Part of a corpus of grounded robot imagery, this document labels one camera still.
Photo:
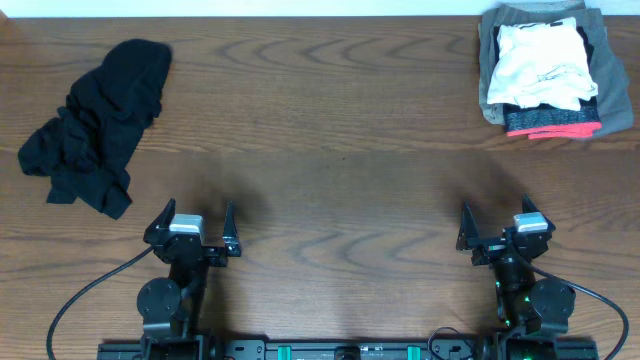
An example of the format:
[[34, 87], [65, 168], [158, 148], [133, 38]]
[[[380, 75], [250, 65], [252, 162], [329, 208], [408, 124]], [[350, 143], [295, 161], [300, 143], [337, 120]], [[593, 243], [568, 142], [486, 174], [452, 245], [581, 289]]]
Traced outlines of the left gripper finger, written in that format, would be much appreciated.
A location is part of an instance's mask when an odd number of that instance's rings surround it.
[[232, 202], [227, 203], [222, 239], [228, 257], [240, 257], [242, 255], [242, 246], [237, 231], [234, 217], [234, 204]]
[[155, 233], [158, 231], [168, 231], [175, 216], [175, 207], [176, 201], [174, 198], [171, 198], [161, 213], [147, 227], [147, 232]]

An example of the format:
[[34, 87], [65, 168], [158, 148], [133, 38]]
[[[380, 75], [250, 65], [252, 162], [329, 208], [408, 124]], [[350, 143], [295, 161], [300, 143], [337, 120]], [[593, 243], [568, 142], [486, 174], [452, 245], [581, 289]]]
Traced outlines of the black t-shirt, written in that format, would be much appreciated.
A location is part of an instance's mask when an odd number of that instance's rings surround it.
[[51, 180], [48, 203], [80, 199], [112, 219], [124, 214], [132, 203], [126, 167], [162, 111], [171, 63], [169, 45], [131, 39], [72, 84], [57, 116], [18, 152], [24, 174]]

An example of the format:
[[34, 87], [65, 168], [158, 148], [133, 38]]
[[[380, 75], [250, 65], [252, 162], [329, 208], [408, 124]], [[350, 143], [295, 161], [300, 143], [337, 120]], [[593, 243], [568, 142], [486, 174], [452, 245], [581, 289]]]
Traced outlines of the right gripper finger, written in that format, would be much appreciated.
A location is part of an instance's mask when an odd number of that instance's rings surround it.
[[472, 210], [467, 202], [461, 207], [460, 227], [456, 240], [458, 251], [471, 250], [478, 246], [479, 234]]
[[[525, 194], [522, 197], [521, 207], [522, 207], [522, 213], [541, 212], [527, 194]], [[553, 230], [554, 229], [554, 224], [544, 214], [543, 214], [543, 216], [546, 218], [547, 222], [549, 223], [548, 230]]]

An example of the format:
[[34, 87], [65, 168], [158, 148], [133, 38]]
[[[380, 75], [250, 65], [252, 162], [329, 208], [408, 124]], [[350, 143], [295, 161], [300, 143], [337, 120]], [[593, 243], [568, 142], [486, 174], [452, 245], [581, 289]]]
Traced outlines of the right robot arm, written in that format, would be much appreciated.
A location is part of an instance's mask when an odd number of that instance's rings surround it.
[[555, 225], [525, 196], [522, 212], [498, 236], [480, 235], [468, 203], [461, 207], [458, 251], [495, 276], [497, 313], [504, 327], [478, 343], [477, 359], [558, 359], [557, 337], [568, 332], [576, 294], [550, 277], [535, 277], [532, 260], [548, 250]]

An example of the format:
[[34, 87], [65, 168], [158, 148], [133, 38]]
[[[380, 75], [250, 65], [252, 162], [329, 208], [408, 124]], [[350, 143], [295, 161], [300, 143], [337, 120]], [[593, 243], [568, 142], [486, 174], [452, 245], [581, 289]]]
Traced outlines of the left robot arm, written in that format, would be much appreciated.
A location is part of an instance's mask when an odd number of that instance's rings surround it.
[[169, 274], [147, 282], [137, 296], [143, 318], [142, 360], [222, 359], [219, 340], [198, 332], [198, 320], [211, 267], [225, 267], [242, 254], [229, 202], [224, 217], [222, 246], [206, 246], [203, 217], [178, 214], [171, 199], [146, 228], [143, 241], [170, 266]]

